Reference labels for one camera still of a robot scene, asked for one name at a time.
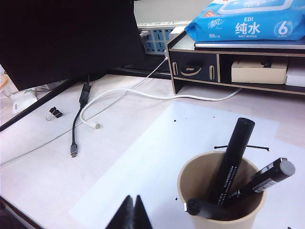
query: computer monitor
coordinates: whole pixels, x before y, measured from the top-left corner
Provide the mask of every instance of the computer monitor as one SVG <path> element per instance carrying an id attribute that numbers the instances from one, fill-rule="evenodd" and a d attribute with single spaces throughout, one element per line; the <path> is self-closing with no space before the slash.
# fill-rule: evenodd
<path id="1" fill-rule="evenodd" d="M 130 0 L 1 3 L 0 64 L 19 90 L 144 58 Z"/>

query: black marker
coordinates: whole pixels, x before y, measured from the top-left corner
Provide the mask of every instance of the black marker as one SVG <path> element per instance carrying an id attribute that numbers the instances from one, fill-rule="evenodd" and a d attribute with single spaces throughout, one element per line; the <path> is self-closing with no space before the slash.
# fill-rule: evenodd
<path id="1" fill-rule="evenodd" d="M 223 207 L 196 198 L 191 198 L 184 204 L 184 211 L 192 216 L 201 216 L 207 219 L 219 219 L 226 215 L 226 210 Z"/>
<path id="2" fill-rule="evenodd" d="M 239 118 L 233 130 L 224 158 L 218 170 L 208 202 L 222 206 L 232 186 L 255 123 Z"/>
<path id="3" fill-rule="evenodd" d="M 229 207 L 245 197 L 261 193 L 265 189 L 285 180 L 295 173 L 295 166 L 286 158 L 279 158 L 257 172 L 253 179 L 244 187 L 234 192 L 225 202 L 225 207 Z"/>

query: blue package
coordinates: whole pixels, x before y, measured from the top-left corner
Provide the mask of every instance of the blue package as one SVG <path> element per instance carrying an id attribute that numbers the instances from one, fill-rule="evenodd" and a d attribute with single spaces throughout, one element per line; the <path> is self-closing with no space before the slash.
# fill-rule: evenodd
<path id="1" fill-rule="evenodd" d="M 185 30 L 196 42 L 297 41 L 305 35 L 305 1 L 214 0 Z"/>

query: desk surface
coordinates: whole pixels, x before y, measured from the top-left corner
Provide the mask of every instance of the desk surface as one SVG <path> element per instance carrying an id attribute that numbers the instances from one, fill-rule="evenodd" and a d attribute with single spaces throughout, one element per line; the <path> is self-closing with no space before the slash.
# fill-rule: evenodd
<path id="1" fill-rule="evenodd" d="M 140 80 L 107 75 L 92 83 L 91 98 Z M 299 182 L 305 175 L 304 97 L 242 90 L 229 100 L 206 102 L 128 94 L 111 105 L 124 93 L 109 94 L 85 113 L 89 118 L 110 106 L 91 118 L 102 128 L 78 125 L 79 155 L 71 158 L 81 87 L 69 88 L 0 133 L 1 195 L 44 228 L 104 228 L 126 193 L 141 194 L 154 228 L 193 228 L 175 200 L 179 170 L 194 155 L 226 145 L 240 116 L 256 122 L 250 143 L 271 149 L 247 149 L 246 158 L 260 168 L 286 156 L 297 169 L 293 178 L 268 190 L 254 228 L 301 228 L 304 197 L 294 197 L 305 188 Z M 137 90 L 173 94 L 171 81 L 161 79 L 149 79 Z M 185 86 L 180 94 L 223 97 L 232 90 Z M 45 114 L 53 106 L 64 116 L 48 122 Z M 112 207 L 105 208 L 109 202 Z"/>

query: pen holder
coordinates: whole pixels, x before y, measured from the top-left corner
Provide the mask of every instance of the pen holder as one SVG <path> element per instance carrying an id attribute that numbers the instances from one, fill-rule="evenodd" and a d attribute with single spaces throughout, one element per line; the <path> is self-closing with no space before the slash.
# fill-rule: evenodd
<path id="1" fill-rule="evenodd" d="M 207 199 L 223 156 L 224 152 L 208 152 L 195 156 L 183 166 L 178 177 L 178 192 L 183 203 L 190 198 Z M 247 184 L 257 171 L 255 165 L 243 158 L 231 192 Z M 189 216 L 193 218 L 197 229 L 251 229 L 257 212 L 264 204 L 265 196 L 265 191 L 257 193 L 228 208 L 229 217 L 223 221 Z"/>

